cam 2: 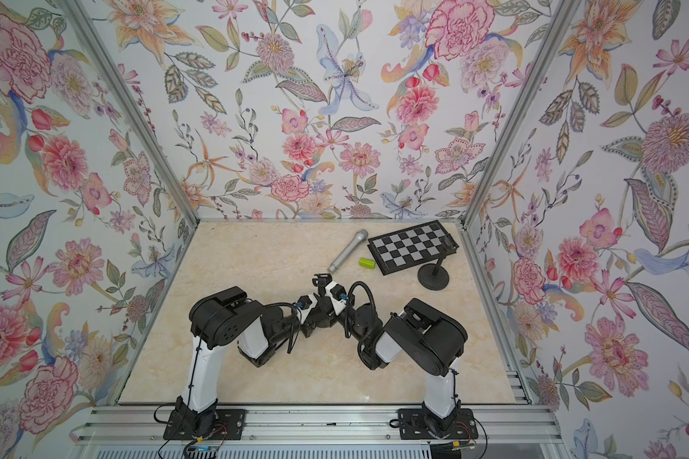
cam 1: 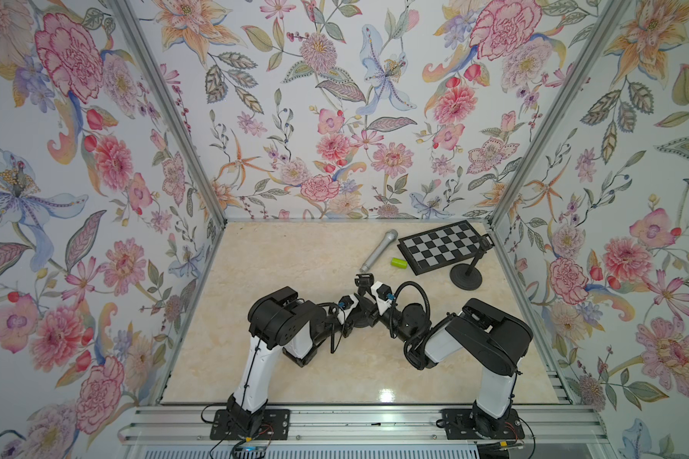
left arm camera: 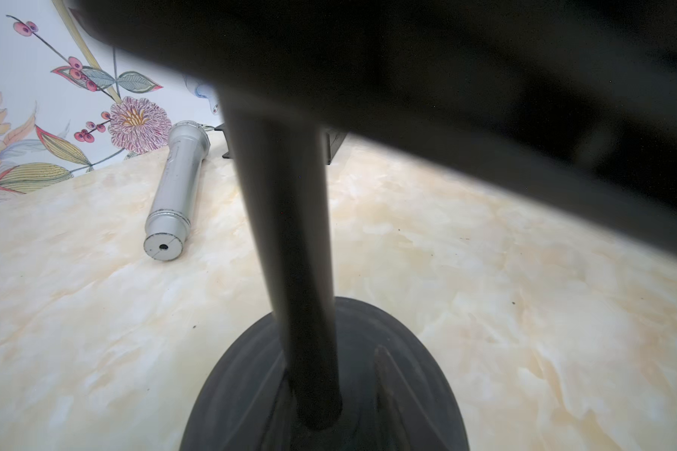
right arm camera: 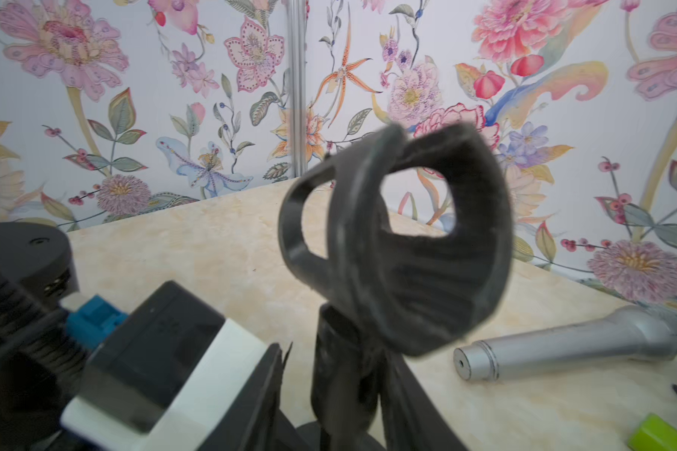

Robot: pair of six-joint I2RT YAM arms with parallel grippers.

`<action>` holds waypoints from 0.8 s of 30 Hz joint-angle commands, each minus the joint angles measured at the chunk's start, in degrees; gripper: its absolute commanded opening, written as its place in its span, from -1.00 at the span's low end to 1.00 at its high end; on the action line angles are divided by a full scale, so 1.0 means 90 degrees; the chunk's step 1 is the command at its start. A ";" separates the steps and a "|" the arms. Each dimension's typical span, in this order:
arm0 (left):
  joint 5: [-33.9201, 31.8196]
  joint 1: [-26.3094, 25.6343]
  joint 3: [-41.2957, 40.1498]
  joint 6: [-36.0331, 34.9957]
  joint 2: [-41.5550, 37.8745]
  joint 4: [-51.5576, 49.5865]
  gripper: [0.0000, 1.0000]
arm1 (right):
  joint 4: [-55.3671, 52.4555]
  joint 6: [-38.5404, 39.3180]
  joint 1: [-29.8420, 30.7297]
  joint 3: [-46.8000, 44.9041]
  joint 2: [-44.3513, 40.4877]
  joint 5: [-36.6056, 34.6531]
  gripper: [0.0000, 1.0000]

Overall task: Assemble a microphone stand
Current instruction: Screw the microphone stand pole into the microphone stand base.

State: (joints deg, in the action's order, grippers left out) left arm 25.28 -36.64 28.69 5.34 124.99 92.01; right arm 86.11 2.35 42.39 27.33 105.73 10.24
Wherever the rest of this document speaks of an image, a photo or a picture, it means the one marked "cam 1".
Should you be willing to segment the black round stand base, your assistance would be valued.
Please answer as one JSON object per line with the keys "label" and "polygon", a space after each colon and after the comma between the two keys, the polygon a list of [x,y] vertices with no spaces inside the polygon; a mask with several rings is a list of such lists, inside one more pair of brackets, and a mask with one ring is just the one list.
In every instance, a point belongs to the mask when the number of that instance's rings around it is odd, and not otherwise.
{"label": "black round stand base", "polygon": [[450,270],[450,279],[457,288],[476,291],[482,286],[482,273],[467,264],[457,264]]}

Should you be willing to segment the black stand pole with clip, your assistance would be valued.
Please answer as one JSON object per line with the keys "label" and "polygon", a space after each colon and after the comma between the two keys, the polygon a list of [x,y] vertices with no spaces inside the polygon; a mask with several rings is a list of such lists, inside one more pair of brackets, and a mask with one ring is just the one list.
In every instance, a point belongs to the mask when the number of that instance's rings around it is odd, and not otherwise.
{"label": "black stand pole with clip", "polygon": [[471,262],[466,271],[467,275],[472,275],[472,273],[477,269],[478,262],[495,246],[492,237],[489,234],[483,234],[478,238],[477,247],[474,249],[474,256],[471,258]]}

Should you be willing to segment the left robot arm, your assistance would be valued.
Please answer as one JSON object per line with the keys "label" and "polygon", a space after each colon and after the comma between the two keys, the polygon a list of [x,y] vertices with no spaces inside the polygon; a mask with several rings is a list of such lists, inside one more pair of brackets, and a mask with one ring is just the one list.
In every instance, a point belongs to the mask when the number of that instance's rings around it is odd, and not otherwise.
{"label": "left robot arm", "polygon": [[337,302],[315,303],[290,287],[256,301],[248,314],[251,340],[247,363],[238,388],[226,404],[232,425],[248,436],[257,432],[279,357],[285,355],[304,367],[325,342],[330,342],[330,351],[335,352],[337,340],[351,333],[365,303],[358,294],[343,296]]}

